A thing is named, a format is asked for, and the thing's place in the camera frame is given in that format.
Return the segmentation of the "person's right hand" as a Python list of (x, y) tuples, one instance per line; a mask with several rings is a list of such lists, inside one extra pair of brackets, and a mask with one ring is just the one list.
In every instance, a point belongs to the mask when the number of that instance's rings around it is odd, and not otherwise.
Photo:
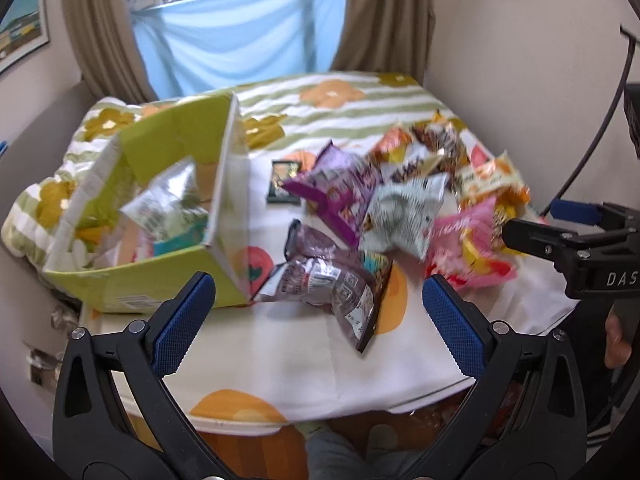
[(605, 322), (606, 347), (604, 364), (610, 370), (624, 366), (631, 356), (631, 345), (624, 338), (622, 323), (614, 310)]

